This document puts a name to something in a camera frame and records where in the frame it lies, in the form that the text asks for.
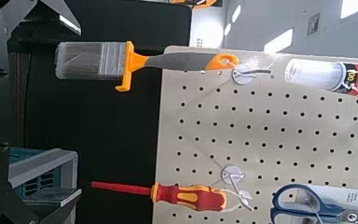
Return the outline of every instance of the scissors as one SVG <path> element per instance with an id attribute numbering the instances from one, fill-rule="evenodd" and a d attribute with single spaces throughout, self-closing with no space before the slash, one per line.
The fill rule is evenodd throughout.
<path id="1" fill-rule="evenodd" d="M 297 190 L 295 202 L 283 202 L 282 194 Z M 336 204 L 324 203 L 314 190 L 306 185 L 291 184 L 279 189 L 272 199 L 273 224 L 358 224 L 358 211 L 344 209 Z"/>

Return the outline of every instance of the paintbrush bristles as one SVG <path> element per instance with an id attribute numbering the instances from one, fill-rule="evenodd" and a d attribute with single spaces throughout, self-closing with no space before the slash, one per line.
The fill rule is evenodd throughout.
<path id="1" fill-rule="evenodd" d="M 121 43 L 65 42 L 57 47 L 56 76 L 59 79 L 112 80 L 122 74 L 117 69 Z"/>

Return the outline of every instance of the plastic crate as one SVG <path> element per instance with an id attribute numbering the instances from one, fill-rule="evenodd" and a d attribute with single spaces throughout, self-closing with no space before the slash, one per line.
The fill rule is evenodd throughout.
<path id="1" fill-rule="evenodd" d="M 45 150 L 39 149 L 26 149 L 12 147 L 10 149 L 10 164 L 26 160 L 39 153 L 45 152 Z M 61 167 L 57 167 L 50 170 L 37 178 L 29 180 L 24 184 L 14 188 L 20 198 L 32 195 L 41 189 L 45 188 L 59 188 L 61 186 Z"/>

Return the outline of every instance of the white wall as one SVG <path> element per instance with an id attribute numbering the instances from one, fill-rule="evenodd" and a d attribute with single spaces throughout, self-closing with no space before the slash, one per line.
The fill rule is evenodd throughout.
<path id="1" fill-rule="evenodd" d="M 193 10 L 191 22 L 190 46 L 197 46 L 197 38 L 202 38 L 203 48 L 222 48 L 224 28 L 227 16 L 227 3 L 223 7 L 207 7 Z"/>
<path id="2" fill-rule="evenodd" d="M 227 21 L 231 20 L 238 4 L 244 5 L 240 17 L 226 36 L 226 49 L 262 51 L 270 40 L 295 28 L 292 47 L 282 52 L 358 58 L 358 13 L 342 20 L 342 0 L 228 2 Z M 309 18 L 318 12 L 321 12 L 319 33 L 307 37 Z"/>

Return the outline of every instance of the white pegboard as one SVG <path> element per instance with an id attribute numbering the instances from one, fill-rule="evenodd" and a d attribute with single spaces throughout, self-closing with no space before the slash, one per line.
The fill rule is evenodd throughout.
<path id="1" fill-rule="evenodd" d="M 166 50 L 179 51 L 216 49 Z M 256 210 L 198 213 L 156 203 L 154 223 L 267 224 L 272 194 L 284 185 L 311 183 L 358 189 L 358 98 L 287 84 L 283 79 L 284 66 L 292 57 L 358 61 L 224 52 L 258 67 L 275 62 L 273 74 L 260 75 L 240 86 L 232 80 L 230 69 L 205 74 L 164 70 L 156 182 L 230 188 L 220 180 L 220 173 L 224 167 L 236 165 L 246 174 L 239 187 L 249 190 L 254 198 L 250 204 Z"/>

